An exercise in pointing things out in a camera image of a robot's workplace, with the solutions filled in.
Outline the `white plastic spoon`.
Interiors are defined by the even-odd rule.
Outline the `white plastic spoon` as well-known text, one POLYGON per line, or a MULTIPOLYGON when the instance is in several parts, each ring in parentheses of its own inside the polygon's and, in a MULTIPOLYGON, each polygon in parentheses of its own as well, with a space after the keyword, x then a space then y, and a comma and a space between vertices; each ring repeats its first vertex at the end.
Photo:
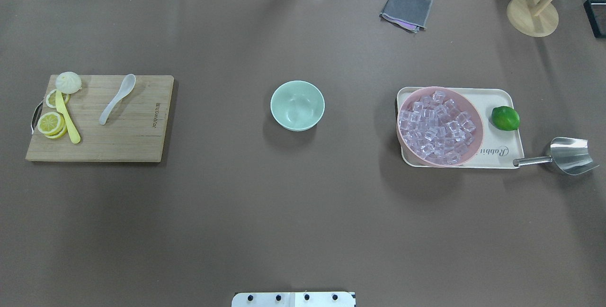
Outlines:
POLYGON ((105 125, 107 119, 109 118, 110 113, 115 108, 115 106, 124 99, 127 95, 129 95, 134 89, 136 84, 136 76, 134 74, 128 74, 123 78, 123 82, 121 83, 117 94, 113 97, 113 99, 108 103, 106 108, 100 114, 98 122, 100 125, 105 125))

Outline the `mint green bowl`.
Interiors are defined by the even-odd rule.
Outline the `mint green bowl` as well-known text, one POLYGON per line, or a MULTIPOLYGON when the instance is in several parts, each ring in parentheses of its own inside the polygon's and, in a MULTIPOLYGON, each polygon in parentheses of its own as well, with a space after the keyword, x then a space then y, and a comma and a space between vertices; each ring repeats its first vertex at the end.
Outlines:
POLYGON ((270 111, 281 127, 301 132, 320 122, 325 111, 325 98, 318 87, 307 81, 288 81, 271 95, 270 111))

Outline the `metal ice scoop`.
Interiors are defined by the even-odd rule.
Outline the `metal ice scoop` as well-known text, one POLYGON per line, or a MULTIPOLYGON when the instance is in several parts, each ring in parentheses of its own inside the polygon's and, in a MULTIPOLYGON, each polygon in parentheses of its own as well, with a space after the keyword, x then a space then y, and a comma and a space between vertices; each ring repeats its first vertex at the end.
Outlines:
POLYGON ((515 167, 535 164, 549 164, 555 172, 567 175, 587 173, 599 164, 589 155, 586 139, 556 137, 552 139, 543 156, 513 160, 515 167))

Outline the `grey folded cloth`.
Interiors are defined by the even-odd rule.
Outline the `grey folded cloth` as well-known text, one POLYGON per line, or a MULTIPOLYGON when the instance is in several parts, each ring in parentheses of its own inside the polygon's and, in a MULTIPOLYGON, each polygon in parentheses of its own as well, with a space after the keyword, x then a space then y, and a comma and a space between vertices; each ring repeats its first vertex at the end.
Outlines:
POLYGON ((427 28, 433 0, 387 0, 379 17, 417 33, 427 28))

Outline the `wooden cutting board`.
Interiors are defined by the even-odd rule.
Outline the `wooden cutting board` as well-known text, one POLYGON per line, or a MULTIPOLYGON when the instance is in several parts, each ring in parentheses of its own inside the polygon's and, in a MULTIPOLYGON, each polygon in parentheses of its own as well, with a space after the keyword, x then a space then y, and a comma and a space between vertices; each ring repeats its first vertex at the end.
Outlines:
POLYGON ((105 124, 102 111, 119 91, 123 75, 82 75, 82 89, 66 108, 81 141, 58 139, 35 130, 26 160, 30 162, 161 161, 175 79, 170 75, 137 75, 134 89, 113 108, 105 124))

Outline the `cream plastic tray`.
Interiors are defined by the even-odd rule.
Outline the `cream plastic tray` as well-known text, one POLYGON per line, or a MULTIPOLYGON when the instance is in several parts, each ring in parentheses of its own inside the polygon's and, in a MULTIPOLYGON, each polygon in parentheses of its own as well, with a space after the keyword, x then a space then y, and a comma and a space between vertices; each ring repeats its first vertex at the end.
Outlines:
POLYGON ((490 120, 493 108, 514 107, 509 93, 501 89, 451 89, 466 97, 477 108, 483 122, 483 141, 476 156, 457 168, 515 169, 513 160, 524 158, 520 132, 498 130, 490 120))

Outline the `green lime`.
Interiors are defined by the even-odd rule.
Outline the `green lime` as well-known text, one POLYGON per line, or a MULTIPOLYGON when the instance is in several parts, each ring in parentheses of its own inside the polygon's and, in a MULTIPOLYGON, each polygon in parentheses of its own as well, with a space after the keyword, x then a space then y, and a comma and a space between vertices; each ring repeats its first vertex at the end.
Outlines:
POLYGON ((518 130, 521 124, 518 112, 509 106, 493 108, 490 119, 493 125, 502 131, 518 130))

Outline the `yellow plastic knife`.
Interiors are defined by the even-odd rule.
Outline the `yellow plastic knife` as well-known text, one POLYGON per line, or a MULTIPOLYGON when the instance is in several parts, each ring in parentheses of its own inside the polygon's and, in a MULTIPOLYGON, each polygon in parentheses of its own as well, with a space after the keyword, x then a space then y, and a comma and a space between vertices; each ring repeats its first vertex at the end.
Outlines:
POLYGON ((80 143, 81 136, 69 115, 69 111, 66 108, 66 104, 63 99, 63 92, 59 91, 58 89, 56 89, 55 93, 55 106, 56 110, 63 116, 63 119, 65 120, 70 141, 73 144, 80 143))

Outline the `lemon slices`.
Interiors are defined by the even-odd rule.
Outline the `lemon slices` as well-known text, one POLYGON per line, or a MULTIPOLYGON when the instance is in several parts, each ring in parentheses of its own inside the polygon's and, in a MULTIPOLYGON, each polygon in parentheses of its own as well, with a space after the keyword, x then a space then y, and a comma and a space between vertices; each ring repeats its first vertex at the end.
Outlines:
POLYGON ((67 134, 65 118, 56 109, 56 93, 56 89, 48 93, 44 104, 51 110, 40 115, 36 122, 37 130, 49 139, 58 139, 67 134))

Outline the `wooden cup tree stand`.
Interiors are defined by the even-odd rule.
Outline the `wooden cup tree stand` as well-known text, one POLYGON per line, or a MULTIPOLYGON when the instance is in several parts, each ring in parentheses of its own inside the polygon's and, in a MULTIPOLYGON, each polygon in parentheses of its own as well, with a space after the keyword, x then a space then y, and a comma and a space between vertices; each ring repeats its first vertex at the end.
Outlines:
POLYGON ((507 5, 509 22, 521 33, 532 37, 551 35, 559 24, 553 0, 511 0, 507 5))

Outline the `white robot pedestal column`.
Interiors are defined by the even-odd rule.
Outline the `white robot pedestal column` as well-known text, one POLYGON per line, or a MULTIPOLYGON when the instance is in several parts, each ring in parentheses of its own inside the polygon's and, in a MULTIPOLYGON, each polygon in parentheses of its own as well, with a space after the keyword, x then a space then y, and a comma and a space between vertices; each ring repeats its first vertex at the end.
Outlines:
POLYGON ((356 295, 346 291, 241 292, 232 307, 355 307, 356 295))

